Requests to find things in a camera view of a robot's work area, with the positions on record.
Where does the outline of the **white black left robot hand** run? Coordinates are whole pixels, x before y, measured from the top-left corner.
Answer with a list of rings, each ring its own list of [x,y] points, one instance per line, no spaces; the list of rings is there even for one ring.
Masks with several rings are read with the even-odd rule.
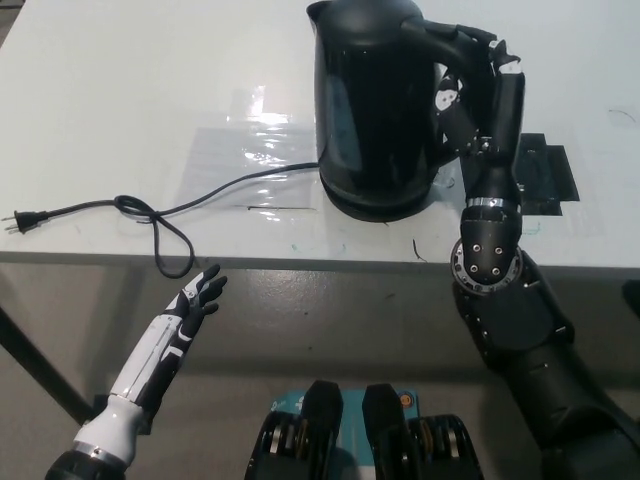
[[[116,378],[110,393],[143,411],[149,430],[164,394],[191,347],[204,318],[218,309],[227,278],[215,264],[187,283],[151,321]]]

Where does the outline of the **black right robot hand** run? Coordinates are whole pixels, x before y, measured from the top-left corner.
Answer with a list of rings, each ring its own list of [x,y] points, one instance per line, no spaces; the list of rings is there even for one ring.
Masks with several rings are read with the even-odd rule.
[[[445,66],[434,109],[446,144],[477,166],[468,207],[520,209],[514,164],[525,97],[521,58],[494,33],[426,21],[429,51]]]

